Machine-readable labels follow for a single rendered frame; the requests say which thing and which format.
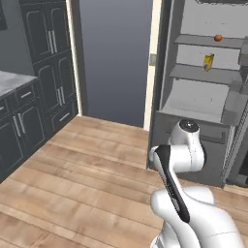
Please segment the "grey open fridge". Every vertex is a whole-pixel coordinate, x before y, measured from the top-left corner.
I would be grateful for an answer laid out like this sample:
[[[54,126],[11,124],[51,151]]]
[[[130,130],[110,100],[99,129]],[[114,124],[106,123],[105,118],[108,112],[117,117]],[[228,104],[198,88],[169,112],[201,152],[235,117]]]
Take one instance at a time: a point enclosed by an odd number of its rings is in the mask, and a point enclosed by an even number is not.
[[[240,49],[176,44],[180,34],[223,38],[248,37],[248,0],[162,0],[149,139],[156,111],[233,126],[224,120],[225,103],[232,84],[219,84],[171,77],[176,64],[203,68],[213,54],[211,69],[239,71]],[[248,153],[241,173],[248,171]]]

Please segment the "grey fridge drawer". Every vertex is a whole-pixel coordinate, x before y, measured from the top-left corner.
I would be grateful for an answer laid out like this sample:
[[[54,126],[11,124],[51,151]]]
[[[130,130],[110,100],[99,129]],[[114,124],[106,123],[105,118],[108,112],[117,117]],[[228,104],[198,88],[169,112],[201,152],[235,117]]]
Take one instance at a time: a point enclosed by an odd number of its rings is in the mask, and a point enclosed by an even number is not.
[[[181,119],[180,116],[156,111],[150,135],[150,145],[168,142],[171,131]],[[228,142],[233,142],[235,127],[197,120],[200,126],[201,144],[206,151],[206,164],[201,171],[182,172],[177,176],[188,181],[222,187],[221,173],[227,157]]]

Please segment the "grey fridge shelf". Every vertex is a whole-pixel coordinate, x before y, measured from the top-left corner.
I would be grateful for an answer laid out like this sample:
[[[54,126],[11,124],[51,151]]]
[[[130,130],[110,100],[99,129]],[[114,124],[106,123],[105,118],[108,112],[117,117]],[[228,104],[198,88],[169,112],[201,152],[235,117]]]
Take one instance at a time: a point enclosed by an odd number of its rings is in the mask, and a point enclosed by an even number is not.
[[[248,45],[248,38],[223,38],[221,41],[216,42],[211,36],[180,34],[174,42],[189,46],[241,49],[243,45]]]
[[[202,67],[176,64],[170,76],[172,78],[183,78],[196,81],[205,81],[219,84],[231,84],[233,81],[242,83],[242,77],[239,71],[228,69],[210,69],[205,71]]]

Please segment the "grey fridge door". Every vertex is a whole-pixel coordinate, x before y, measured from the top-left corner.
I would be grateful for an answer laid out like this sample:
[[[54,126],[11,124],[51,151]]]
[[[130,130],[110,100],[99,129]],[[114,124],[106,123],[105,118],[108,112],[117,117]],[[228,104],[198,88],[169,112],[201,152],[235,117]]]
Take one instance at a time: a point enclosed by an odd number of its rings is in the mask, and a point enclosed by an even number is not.
[[[231,93],[225,103],[224,120],[233,122],[234,135],[224,166],[222,184],[248,187],[248,171],[241,167],[248,153],[248,37],[242,41],[238,54],[240,79],[232,82]]]

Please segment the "tall dark cupboard run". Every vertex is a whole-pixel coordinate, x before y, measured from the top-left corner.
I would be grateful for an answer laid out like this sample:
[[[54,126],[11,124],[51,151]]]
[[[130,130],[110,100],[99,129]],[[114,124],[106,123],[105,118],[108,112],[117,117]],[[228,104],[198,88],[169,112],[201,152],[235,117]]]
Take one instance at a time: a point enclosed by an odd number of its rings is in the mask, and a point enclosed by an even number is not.
[[[66,0],[19,0],[51,138],[78,114]]]

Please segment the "yellow carton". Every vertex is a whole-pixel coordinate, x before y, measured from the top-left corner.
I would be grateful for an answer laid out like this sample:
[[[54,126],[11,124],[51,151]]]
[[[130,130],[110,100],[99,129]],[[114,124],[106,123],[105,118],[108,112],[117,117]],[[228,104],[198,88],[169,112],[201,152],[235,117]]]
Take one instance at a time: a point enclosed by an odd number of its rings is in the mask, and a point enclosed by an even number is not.
[[[212,67],[212,63],[213,63],[213,59],[214,59],[214,55],[213,54],[208,54],[204,57],[203,59],[203,69],[208,72],[211,67]]]

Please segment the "dark base cupboard run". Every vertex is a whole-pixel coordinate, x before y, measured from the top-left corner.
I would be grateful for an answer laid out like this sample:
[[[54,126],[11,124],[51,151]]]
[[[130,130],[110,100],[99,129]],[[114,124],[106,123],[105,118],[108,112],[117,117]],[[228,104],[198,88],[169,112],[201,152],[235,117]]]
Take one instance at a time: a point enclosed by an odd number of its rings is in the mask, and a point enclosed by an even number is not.
[[[45,141],[39,80],[0,71],[0,183]]]

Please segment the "cream door frame post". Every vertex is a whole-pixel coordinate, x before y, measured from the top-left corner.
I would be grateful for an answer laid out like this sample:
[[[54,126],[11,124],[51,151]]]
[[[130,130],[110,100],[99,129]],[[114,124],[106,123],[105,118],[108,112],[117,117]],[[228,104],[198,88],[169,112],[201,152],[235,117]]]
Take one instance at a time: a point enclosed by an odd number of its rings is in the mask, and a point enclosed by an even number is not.
[[[78,109],[77,116],[82,116],[80,85],[79,85],[79,76],[78,76],[77,49],[76,49],[75,30],[74,30],[74,24],[73,24],[72,0],[66,0],[66,6],[67,6],[69,33],[70,33],[70,40],[71,40],[70,43],[71,43],[73,68],[74,68],[74,76],[75,76],[75,86],[76,86],[76,95],[77,95],[77,109]]]
[[[145,109],[144,109],[144,121],[143,121],[143,129],[145,131],[148,131],[150,127],[161,7],[162,7],[162,0],[152,1],[150,43],[149,43]]]

